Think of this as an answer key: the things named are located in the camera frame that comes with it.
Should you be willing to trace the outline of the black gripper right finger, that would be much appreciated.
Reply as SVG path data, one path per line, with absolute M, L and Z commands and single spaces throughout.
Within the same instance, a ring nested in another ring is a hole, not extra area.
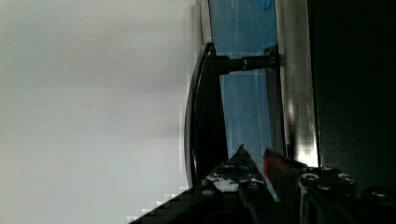
M 307 165 L 284 157 L 272 148 L 264 152 L 263 162 L 264 176 L 270 180 L 278 199 L 292 199 L 298 188 L 298 179 L 306 171 Z

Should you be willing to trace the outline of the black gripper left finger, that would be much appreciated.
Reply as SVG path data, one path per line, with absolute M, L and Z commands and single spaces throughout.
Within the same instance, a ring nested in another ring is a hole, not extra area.
M 241 144 L 226 162 L 216 166 L 204 179 L 203 183 L 219 191 L 238 191 L 240 184 L 254 182 L 264 184 L 264 178 L 256 163 Z

